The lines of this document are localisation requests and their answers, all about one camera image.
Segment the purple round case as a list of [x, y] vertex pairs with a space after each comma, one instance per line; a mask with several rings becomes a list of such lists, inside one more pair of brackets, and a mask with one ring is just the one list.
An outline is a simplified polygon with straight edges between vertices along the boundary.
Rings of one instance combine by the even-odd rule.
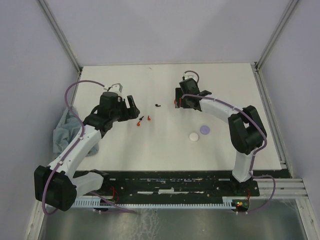
[[208, 135], [210, 133], [210, 128], [207, 125], [202, 125], [199, 129], [200, 133], [203, 135]]

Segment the white earbud charging case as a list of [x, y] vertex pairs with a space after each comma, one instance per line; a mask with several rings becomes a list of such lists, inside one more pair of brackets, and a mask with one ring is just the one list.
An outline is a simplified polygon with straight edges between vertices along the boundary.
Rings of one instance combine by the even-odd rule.
[[200, 138], [196, 132], [190, 133], [188, 137], [192, 142], [197, 142]]

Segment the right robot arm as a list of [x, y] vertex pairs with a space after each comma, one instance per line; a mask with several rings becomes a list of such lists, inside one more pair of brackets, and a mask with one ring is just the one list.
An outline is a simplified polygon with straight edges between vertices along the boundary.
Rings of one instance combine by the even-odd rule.
[[175, 89], [175, 107], [211, 114], [228, 125], [230, 140], [236, 150], [229, 189], [236, 196], [246, 192], [247, 181], [253, 178], [256, 155], [268, 143], [257, 109], [252, 105], [239, 108], [214, 97], [208, 90], [201, 91], [192, 77], [183, 78]]

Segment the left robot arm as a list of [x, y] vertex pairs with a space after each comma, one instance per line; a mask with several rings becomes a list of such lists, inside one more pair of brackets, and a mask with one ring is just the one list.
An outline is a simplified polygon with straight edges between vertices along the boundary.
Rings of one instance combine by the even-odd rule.
[[85, 194], [96, 191], [106, 195], [111, 189], [108, 174], [94, 169], [75, 177], [76, 170], [115, 122], [137, 119], [139, 114], [132, 95], [124, 99], [115, 92], [103, 92], [99, 104], [84, 119], [66, 149], [48, 166], [40, 165], [34, 171], [35, 198], [42, 206], [50, 205], [65, 212], [76, 198]]

